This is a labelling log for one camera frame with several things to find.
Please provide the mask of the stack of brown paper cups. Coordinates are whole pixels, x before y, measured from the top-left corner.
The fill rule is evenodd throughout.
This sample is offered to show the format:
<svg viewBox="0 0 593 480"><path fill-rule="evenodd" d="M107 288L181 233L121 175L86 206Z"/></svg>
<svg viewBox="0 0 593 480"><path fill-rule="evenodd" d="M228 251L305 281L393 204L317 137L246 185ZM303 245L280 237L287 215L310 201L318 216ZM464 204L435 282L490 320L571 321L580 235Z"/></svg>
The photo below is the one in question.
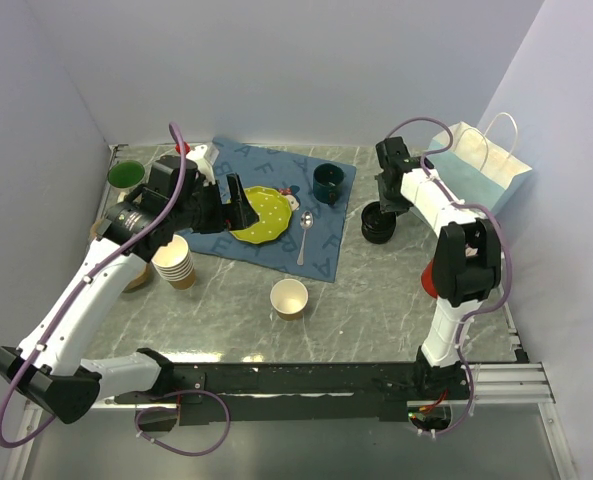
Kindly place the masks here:
<svg viewBox="0 0 593 480"><path fill-rule="evenodd" d="M189 244L180 235L175 234L166 246L160 247L151 263L161 278L177 290L189 289L196 282Z"/></svg>

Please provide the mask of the stack of black cup lids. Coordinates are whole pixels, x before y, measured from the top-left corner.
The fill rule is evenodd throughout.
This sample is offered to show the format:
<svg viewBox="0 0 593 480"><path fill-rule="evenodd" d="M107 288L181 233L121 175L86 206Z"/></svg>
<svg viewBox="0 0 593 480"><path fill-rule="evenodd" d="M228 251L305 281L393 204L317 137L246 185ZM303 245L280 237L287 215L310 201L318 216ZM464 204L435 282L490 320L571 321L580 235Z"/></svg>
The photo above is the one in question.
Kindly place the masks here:
<svg viewBox="0 0 593 480"><path fill-rule="evenodd" d="M373 244L388 242L396 228L396 214L382 212L378 201L367 204L361 213L361 233Z"/></svg>

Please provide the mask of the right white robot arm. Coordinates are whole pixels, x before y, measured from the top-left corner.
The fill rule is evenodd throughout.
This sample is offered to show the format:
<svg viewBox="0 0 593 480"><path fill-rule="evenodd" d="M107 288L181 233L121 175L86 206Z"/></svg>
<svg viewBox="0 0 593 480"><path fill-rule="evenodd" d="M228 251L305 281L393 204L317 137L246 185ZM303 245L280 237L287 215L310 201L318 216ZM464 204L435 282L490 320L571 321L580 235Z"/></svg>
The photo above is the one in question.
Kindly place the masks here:
<svg viewBox="0 0 593 480"><path fill-rule="evenodd" d="M395 218L414 209L437 238L429 265L436 309L420 349L427 365L413 375L415 391L432 399L448 386L443 368L463 361L470 323L493 310L484 303L501 281L502 244L484 209L458 199L426 159L411 156L402 138L386 138L375 150L382 214Z"/></svg>

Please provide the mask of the brown paper coffee cup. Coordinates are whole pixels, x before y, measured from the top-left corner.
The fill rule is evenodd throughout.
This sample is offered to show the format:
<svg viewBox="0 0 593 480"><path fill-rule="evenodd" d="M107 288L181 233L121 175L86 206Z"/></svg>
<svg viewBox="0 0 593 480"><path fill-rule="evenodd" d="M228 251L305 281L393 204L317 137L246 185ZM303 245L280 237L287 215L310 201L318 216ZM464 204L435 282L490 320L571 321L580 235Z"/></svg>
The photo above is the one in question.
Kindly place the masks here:
<svg viewBox="0 0 593 480"><path fill-rule="evenodd" d="M303 317L309 300L305 285L292 278L278 281L271 289L270 303L279 318L287 321Z"/></svg>

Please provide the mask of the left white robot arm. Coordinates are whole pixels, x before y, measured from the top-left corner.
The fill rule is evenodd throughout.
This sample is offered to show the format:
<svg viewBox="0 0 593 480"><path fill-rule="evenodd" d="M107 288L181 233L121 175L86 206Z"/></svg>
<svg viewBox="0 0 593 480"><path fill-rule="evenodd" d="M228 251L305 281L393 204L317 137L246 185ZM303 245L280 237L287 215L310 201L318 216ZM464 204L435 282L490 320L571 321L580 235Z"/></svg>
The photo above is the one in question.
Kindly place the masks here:
<svg viewBox="0 0 593 480"><path fill-rule="evenodd" d="M112 306L173 235L185 229L212 234L243 230L259 219L240 177L226 176L229 199L217 181L191 160L163 156L147 182L109 207L87 255L66 290L17 347L0 347L0 375L15 390L65 424L98 400L141 392L166 400L174 365L140 348L126 357L86 360L83 355Z"/></svg>

